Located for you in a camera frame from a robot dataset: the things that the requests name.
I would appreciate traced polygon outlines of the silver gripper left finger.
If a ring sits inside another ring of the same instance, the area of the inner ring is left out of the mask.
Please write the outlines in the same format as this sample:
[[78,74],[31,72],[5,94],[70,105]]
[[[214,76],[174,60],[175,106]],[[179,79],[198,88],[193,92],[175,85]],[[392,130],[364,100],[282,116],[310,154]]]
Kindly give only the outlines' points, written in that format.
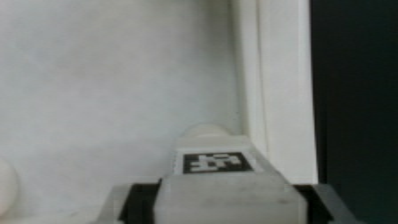
[[154,224],[154,201],[161,183],[133,183],[111,188],[90,224]]

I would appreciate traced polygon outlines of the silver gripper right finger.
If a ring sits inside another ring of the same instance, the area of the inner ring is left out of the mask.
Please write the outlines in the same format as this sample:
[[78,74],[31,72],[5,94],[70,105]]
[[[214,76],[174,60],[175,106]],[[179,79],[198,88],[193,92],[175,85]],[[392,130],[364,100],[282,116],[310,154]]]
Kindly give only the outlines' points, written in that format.
[[328,184],[296,185],[294,189],[307,201],[307,224],[367,224],[357,219]]

